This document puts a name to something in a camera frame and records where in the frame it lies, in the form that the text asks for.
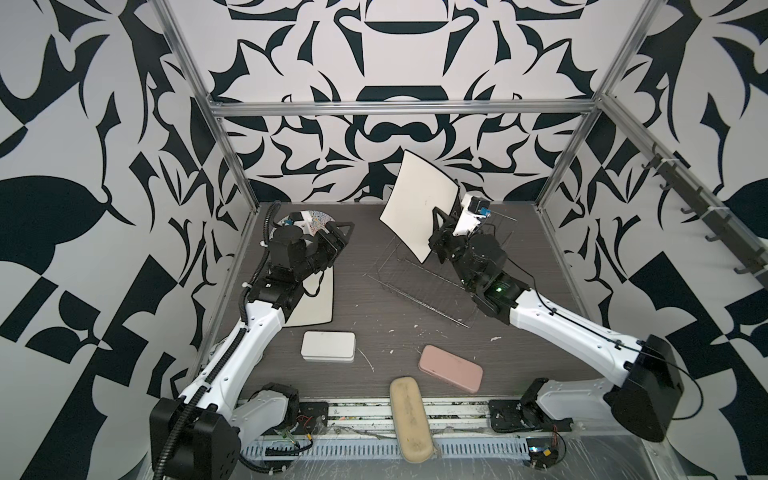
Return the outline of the round speckled plate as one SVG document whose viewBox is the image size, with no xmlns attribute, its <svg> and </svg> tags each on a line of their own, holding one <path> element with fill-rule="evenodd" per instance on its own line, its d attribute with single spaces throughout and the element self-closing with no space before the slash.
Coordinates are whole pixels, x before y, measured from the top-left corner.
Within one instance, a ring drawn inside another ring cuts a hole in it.
<svg viewBox="0 0 768 480">
<path fill-rule="evenodd" d="M 332 222 L 333 218 L 318 210 L 301 210 L 287 214 L 280 219 L 277 226 L 296 226 L 304 235 L 314 236 L 318 231 L 327 230 L 326 225 Z"/>
</svg>

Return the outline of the white square plate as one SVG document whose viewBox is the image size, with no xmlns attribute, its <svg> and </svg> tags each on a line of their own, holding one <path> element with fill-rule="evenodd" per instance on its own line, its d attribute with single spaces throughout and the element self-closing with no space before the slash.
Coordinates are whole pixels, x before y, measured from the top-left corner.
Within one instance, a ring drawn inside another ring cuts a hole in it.
<svg viewBox="0 0 768 480">
<path fill-rule="evenodd" d="M 380 221 L 413 253 L 419 263 L 430 255 L 432 212 L 450 213 L 459 186 L 438 167 L 406 151 Z"/>
</svg>

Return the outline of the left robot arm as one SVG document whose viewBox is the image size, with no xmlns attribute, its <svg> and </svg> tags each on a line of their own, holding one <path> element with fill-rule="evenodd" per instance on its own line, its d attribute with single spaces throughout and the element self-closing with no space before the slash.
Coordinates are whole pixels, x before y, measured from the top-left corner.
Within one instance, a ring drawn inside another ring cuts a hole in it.
<svg viewBox="0 0 768 480">
<path fill-rule="evenodd" d="M 228 479 L 242 466 L 262 475 L 287 470 L 286 461 L 256 463 L 243 447 L 270 430 L 291 430 L 299 414 L 296 389 L 268 383 L 244 404 L 246 380 L 300 301 L 315 298 L 304 283 L 323 277 L 349 244 L 355 225 L 302 210 L 284 221 L 273 203 L 263 224 L 263 254 L 242 286 L 239 319 L 209 363 L 175 399 L 160 399 L 149 416 L 156 479 Z"/>
</svg>

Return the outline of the cream square plate black rim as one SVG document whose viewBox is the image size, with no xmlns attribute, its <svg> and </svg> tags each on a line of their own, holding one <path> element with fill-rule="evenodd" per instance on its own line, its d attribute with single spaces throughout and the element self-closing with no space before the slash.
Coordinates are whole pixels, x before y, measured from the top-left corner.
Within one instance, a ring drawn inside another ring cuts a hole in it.
<svg viewBox="0 0 768 480">
<path fill-rule="evenodd" d="M 297 328 L 327 324 L 332 321 L 334 302 L 334 268 L 329 267 L 321 273 L 309 276 L 303 287 L 311 297 L 303 295 L 290 317 L 286 320 L 285 328 Z"/>
</svg>

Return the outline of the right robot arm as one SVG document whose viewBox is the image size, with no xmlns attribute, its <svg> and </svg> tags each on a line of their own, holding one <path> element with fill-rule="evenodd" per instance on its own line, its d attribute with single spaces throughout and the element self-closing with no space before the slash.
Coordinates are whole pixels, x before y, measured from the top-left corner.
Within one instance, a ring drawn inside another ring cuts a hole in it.
<svg viewBox="0 0 768 480">
<path fill-rule="evenodd" d="M 452 265 L 483 314 L 582 360 L 611 383 L 603 399 L 622 427 L 650 442 L 665 439 L 684 393 L 682 370 L 666 340 L 601 327 L 505 272 L 510 259 L 494 235 L 482 232 L 480 215 L 450 215 L 435 207 L 431 216 L 429 248 Z"/>
</svg>

